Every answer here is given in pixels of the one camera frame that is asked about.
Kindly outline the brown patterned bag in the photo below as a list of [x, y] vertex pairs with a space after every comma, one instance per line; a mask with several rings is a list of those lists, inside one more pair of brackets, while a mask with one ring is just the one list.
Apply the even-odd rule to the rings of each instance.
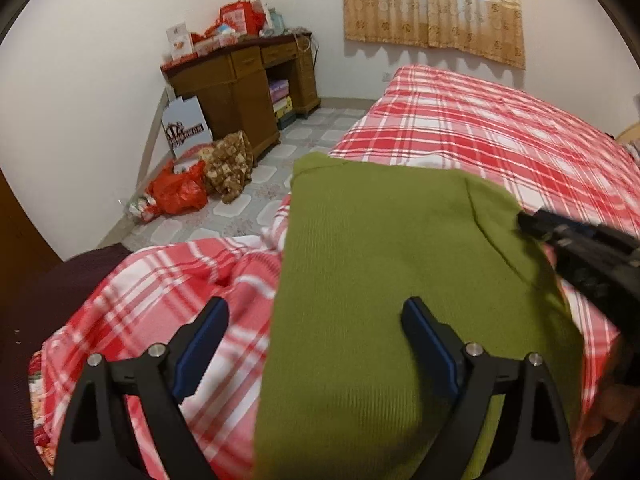
[[246, 133], [239, 130], [198, 152], [204, 162], [205, 185], [224, 204], [231, 204], [252, 180], [253, 150]]

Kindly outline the red plastic bag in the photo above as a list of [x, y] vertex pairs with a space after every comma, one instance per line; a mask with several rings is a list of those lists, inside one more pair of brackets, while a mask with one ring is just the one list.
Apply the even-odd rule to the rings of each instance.
[[205, 162], [200, 160], [176, 174], [175, 163], [170, 160], [146, 188], [141, 218], [150, 221], [161, 214], [202, 209], [208, 202], [204, 169]]

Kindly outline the books in desk shelf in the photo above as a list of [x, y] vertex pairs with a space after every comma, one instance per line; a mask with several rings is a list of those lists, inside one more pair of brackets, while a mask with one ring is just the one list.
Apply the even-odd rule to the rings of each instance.
[[290, 82], [287, 79], [270, 82], [269, 92], [274, 118], [276, 118], [278, 128], [282, 130], [295, 120], [293, 101], [290, 96]]

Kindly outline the green striped knit sweater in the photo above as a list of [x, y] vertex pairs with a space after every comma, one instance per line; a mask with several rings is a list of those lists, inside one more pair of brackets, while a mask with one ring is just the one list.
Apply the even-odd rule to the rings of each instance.
[[401, 328], [419, 297], [495, 356], [547, 361], [571, 427], [584, 340], [504, 188], [461, 170], [294, 166], [254, 435], [257, 479], [407, 479], [444, 424]]

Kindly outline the brown wooden desk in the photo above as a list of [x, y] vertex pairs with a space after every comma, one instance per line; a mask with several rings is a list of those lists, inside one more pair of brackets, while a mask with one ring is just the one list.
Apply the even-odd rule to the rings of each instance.
[[242, 130], [255, 157], [280, 142], [270, 84], [288, 81], [298, 117], [308, 117], [321, 103], [311, 32], [245, 40], [171, 62], [162, 73], [176, 96], [198, 99], [216, 140]]

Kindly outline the beige window curtain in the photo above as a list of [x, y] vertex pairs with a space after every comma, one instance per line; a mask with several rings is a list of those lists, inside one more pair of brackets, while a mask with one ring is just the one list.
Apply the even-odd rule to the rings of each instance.
[[343, 0], [347, 40], [454, 49], [525, 67], [520, 0]]

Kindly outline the white box on desk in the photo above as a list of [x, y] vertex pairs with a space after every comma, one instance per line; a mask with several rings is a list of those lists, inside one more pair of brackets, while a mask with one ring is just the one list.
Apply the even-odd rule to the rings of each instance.
[[173, 61], [180, 60], [194, 53], [191, 34], [186, 23], [180, 23], [166, 30], [169, 53]]

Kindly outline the red plaid bed sheet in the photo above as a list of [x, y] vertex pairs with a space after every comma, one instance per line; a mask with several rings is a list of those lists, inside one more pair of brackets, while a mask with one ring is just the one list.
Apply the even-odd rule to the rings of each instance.
[[[553, 209], [639, 229], [639, 170], [609, 136], [528, 94], [424, 65], [401, 67], [339, 140], [334, 155], [385, 165], [462, 169], [494, 181], [525, 208]], [[214, 471], [246, 479], [280, 278], [290, 200], [260, 235], [144, 248], [116, 261], [29, 364], [34, 441], [52, 465], [87, 356], [135, 356], [166, 340], [213, 296], [227, 299], [229, 333], [183, 413]]]

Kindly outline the red gift bag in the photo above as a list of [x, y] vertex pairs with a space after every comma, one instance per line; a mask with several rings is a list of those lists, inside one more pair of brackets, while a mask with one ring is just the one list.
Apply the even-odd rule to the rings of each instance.
[[223, 6], [219, 17], [240, 35], [258, 36], [266, 22], [266, 14], [250, 0], [239, 0]]

